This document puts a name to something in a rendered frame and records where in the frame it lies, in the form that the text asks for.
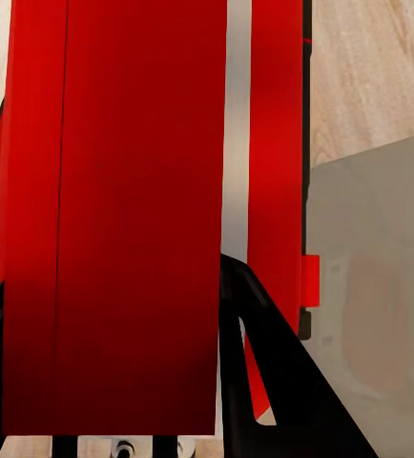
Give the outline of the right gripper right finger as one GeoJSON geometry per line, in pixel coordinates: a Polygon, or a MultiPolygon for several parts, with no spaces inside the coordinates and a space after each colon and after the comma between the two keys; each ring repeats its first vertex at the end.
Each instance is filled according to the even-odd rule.
{"type": "Polygon", "coordinates": [[[220,254],[224,458],[379,458],[253,269],[220,254]],[[242,318],[276,426],[255,420],[242,318]]]}

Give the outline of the radio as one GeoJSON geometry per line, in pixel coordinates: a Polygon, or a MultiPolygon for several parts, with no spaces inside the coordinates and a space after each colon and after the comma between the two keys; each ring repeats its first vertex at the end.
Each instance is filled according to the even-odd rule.
{"type": "Polygon", "coordinates": [[[309,340],[311,55],[312,0],[11,0],[3,436],[52,436],[52,458],[223,439],[220,254],[309,340]]]}

